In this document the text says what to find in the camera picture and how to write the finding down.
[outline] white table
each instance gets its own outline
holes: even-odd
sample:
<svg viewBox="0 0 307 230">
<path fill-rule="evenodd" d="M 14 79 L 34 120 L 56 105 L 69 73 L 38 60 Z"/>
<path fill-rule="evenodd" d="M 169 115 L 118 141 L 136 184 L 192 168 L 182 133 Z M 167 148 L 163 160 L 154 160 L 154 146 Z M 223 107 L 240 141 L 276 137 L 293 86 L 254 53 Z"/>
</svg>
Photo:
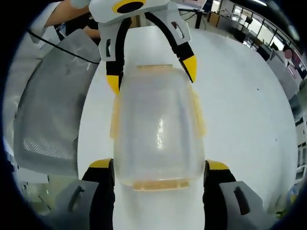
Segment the white table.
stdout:
<svg viewBox="0 0 307 230">
<path fill-rule="evenodd" d="M 288 100 L 258 53 L 206 31 L 191 29 L 191 37 L 190 44 L 198 59 L 198 79 L 193 88 L 200 97 L 207 126 L 206 158 L 227 164 L 236 179 L 249 185 L 268 209 L 295 182 L 296 132 Z M 154 26 L 128 31 L 125 57 L 126 66 L 173 64 L 181 67 L 166 38 Z M 78 144 L 80 178 L 92 162 L 113 156 L 109 133 L 114 94 L 105 73 L 102 62 L 83 109 Z M 169 230 L 174 229 L 176 221 L 181 223 L 176 229 L 189 226 L 203 229 L 202 179 L 190 189 L 175 195 L 160 193 L 159 198 L 148 193 L 136 198 L 135 192 L 116 181 L 115 194 L 115 230 L 124 227 Z M 142 206 L 145 196 L 150 201 Z M 125 211 L 122 207 L 127 206 L 133 208 Z M 134 228 L 137 217 L 141 223 Z"/>
<path fill-rule="evenodd" d="M 199 10 L 199 11 L 204 11 L 203 9 L 201 9 L 200 7 L 193 7 L 187 4 L 181 4 L 181 3 L 177 3 L 178 9 L 179 10 Z"/>
</svg>

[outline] person's arm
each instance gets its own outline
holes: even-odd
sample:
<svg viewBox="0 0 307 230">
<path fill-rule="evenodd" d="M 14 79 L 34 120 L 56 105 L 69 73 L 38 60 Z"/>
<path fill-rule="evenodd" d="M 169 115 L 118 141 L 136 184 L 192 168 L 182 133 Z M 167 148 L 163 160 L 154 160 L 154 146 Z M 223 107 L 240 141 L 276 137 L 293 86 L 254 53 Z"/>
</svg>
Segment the person's arm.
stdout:
<svg viewBox="0 0 307 230">
<path fill-rule="evenodd" d="M 88 12 L 88 6 L 77 9 L 71 5 L 71 0 L 64 0 L 60 2 L 55 10 L 51 13 L 45 24 L 45 27 L 65 23 Z"/>
<path fill-rule="evenodd" d="M 91 29 L 88 26 L 84 27 L 83 30 L 90 38 L 100 38 L 99 30 Z"/>
</svg>

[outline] computer monitor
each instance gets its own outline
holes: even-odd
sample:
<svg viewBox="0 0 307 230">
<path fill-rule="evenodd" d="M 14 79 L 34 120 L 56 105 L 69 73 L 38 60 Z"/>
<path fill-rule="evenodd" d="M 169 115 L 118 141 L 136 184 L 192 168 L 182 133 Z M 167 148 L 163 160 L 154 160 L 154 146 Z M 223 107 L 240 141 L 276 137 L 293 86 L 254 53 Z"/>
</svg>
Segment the computer monitor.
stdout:
<svg viewBox="0 0 307 230">
<path fill-rule="evenodd" d="M 275 45 L 275 43 L 272 43 L 271 48 L 274 49 L 274 50 L 279 50 L 277 45 Z"/>
<path fill-rule="evenodd" d="M 183 0 L 183 4 L 202 9 L 207 0 Z"/>
</svg>

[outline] window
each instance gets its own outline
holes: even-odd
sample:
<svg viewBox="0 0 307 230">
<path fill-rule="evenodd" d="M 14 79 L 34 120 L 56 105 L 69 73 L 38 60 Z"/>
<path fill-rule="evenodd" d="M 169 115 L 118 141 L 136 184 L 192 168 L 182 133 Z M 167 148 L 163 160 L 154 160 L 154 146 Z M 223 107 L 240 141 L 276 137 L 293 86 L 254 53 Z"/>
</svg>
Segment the window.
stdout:
<svg viewBox="0 0 307 230">
<path fill-rule="evenodd" d="M 259 33 L 259 30 L 261 28 L 262 22 L 263 22 L 263 18 L 261 18 L 258 15 L 254 14 L 253 15 L 253 21 L 248 26 L 248 29 L 250 31 L 252 31 L 254 35 L 257 36 L 257 34 Z"/>
<path fill-rule="evenodd" d="M 240 17 L 241 17 L 242 10 L 243 10 L 242 7 L 235 6 L 235 7 L 234 7 L 234 10 L 233 10 L 233 13 L 234 13 L 234 15 L 236 15 L 236 16 L 232 16 L 231 19 L 234 20 L 234 21 L 239 21 L 239 19 L 240 19 Z"/>
<path fill-rule="evenodd" d="M 241 18 L 239 19 L 239 23 L 240 23 L 241 25 L 244 25 L 246 18 L 247 18 L 247 16 L 244 15 L 244 14 L 242 14 L 242 15 L 241 15 Z"/>
<path fill-rule="evenodd" d="M 264 23 L 265 23 L 265 25 L 266 25 L 269 29 L 271 29 L 273 32 L 275 32 L 275 30 L 277 29 L 277 27 L 276 27 L 274 24 L 270 23 L 270 22 L 267 21 L 267 20 L 264 20 Z"/>
<path fill-rule="evenodd" d="M 235 15 L 241 16 L 242 10 L 243 10 L 242 7 L 235 6 L 233 13 L 234 13 Z"/>
<path fill-rule="evenodd" d="M 277 30 L 276 34 L 278 35 L 279 39 L 283 40 L 286 44 L 288 44 L 288 46 L 290 45 L 290 39 L 282 31 Z"/>
<path fill-rule="evenodd" d="M 269 27 L 266 23 L 263 24 L 258 34 L 258 39 L 268 46 L 271 43 L 273 37 L 274 28 Z"/>
<path fill-rule="evenodd" d="M 251 18 L 252 15 L 253 15 L 253 12 L 249 11 L 249 10 L 246 10 L 246 9 L 243 9 L 242 15 L 245 15 L 246 17 L 250 17 Z"/>
<path fill-rule="evenodd" d="M 270 46 L 271 46 L 273 43 L 278 47 L 278 50 L 283 50 L 284 44 L 283 44 L 283 42 L 282 42 L 277 36 L 274 36 L 274 37 L 273 37 L 273 39 L 272 39 L 272 41 L 271 41 L 271 43 L 270 43 Z"/>
<path fill-rule="evenodd" d="M 220 9 L 221 0 L 213 0 L 211 11 L 217 13 Z"/>
</svg>

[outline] transparent plastic box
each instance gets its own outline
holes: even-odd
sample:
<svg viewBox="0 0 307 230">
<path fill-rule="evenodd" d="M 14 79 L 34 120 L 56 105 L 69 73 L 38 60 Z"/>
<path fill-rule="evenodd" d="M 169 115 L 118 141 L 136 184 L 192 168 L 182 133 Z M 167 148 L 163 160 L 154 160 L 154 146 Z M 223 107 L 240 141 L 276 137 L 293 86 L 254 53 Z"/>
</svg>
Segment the transparent plastic box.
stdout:
<svg viewBox="0 0 307 230">
<path fill-rule="evenodd" d="M 139 67 L 123 79 L 114 141 L 116 178 L 135 190 L 177 189 L 203 176 L 205 157 L 183 70 Z"/>
</svg>

